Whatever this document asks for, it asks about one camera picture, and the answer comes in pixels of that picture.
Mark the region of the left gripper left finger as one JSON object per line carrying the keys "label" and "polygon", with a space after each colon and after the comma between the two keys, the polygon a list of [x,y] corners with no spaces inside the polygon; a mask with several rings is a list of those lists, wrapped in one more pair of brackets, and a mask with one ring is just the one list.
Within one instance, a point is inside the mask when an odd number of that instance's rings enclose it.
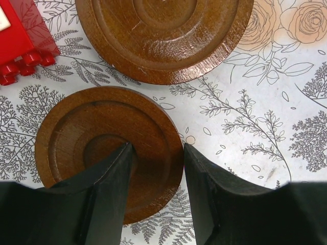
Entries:
{"label": "left gripper left finger", "polygon": [[132,166],[126,143],[50,188],[1,182],[1,244],[119,244]]}

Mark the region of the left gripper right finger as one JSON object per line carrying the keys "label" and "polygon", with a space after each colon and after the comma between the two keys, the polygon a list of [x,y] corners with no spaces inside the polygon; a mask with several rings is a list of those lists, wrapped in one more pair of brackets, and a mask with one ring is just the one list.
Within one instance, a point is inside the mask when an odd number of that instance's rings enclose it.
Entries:
{"label": "left gripper right finger", "polygon": [[197,244],[326,244],[326,182],[272,190],[248,182],[184,146]]}

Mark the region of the wooden coaster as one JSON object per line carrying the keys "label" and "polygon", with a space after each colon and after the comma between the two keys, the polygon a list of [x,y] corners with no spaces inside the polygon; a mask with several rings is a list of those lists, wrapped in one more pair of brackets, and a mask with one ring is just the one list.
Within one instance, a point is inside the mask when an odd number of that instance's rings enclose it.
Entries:
{"label": "wooden coaster", "polygon": [[253,1],[76,1],[81,26],[120,73],[155,85],[194,80],[220,65],[249,22]]}
{"label": "wooden coaster", "polygon": [[94,87],[55,105],[36,136],[38,174],[51,187],[125,143],[133,146],[133,160],[124,222],[139,222],[159,212],[177,192],[183,146],[169,116],[136,91]]}

